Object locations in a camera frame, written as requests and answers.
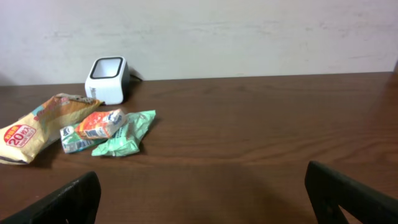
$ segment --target yellow snack bag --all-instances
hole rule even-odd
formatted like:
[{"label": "yellow snack bag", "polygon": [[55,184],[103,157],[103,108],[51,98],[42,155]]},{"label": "yellow snack bag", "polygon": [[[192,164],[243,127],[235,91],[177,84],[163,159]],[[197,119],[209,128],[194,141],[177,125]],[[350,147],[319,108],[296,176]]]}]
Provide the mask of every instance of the yellow snack bag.
[{"label": "yellow snack bag", "polygon": [[14,124],[0,129],[0,163],[28,164],[60,137],[59,130],[92,113],[102,102],[57,94]]}]

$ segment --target white wall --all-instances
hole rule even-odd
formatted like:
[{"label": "white wall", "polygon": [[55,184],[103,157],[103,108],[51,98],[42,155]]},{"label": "white wall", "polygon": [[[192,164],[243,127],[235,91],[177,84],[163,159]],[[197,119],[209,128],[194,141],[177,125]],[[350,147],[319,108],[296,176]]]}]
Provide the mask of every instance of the white wall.
[{"label": "white wall", "polygon": [[0,85],[391,71],[397,0],[0,0]]}]

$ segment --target snack bag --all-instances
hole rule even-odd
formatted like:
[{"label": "snack bag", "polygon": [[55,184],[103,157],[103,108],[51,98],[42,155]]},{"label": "snack bag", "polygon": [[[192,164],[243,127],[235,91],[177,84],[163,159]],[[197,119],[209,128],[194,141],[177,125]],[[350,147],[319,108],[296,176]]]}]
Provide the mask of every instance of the snack bag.
[{"label": "snack bag", "polygon": [[77,126],[78,124],[74,124],[66,126],[60,130],[62,147],[65,153],[80,152],[88,147],[106,141],[106,139],[90,140],[80,138],[80,136],[75,132],[75,128]]},{"label": "snack bag", "polygon": [[102,102],[64,93],[57,94],[14,124],[0,129],[0,163],[28,164],[59,130],[92,113]]},{"label": "snack bag", "polygon": [[139,152],[138,145],[148,131],[156,112],[144,111],[127,114],[127,122],[112,138],[97,146],[92,156],[126,156]]},{"label": "snack bag", "polygon": [[125,122],[126,115],[121,109],[94,112],[85,118],[75,131],[82,139],[110,138]]}]

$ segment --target orange snack package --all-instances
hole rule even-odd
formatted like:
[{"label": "orange snack package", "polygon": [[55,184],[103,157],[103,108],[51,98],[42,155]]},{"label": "orange snack package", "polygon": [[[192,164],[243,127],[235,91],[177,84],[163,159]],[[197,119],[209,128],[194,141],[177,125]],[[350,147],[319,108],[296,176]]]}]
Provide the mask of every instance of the orange snack package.
[{"label": "orange snack package", "polygon": [[75,132],[82,139],[110,138],[125,122],[126,115],[121,109],[94,112],[75,128]]}]

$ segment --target wooden table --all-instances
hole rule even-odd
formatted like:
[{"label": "wooden table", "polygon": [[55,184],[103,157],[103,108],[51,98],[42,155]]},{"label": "wooden table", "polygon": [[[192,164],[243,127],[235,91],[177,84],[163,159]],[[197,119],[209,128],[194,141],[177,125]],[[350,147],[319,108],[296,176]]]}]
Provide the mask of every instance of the wooden table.
[{"label": "wooden table", "polygon": [[[0,126],[83,84],[1,87]],[[398,198],[393,73],[144,82],[123,105],[156,110],[141,153],[91,157],[56,142],[28,166],[0,166],[0,218],[94,170],[97,223],[316,223],[304,187],[318,160]]]}]

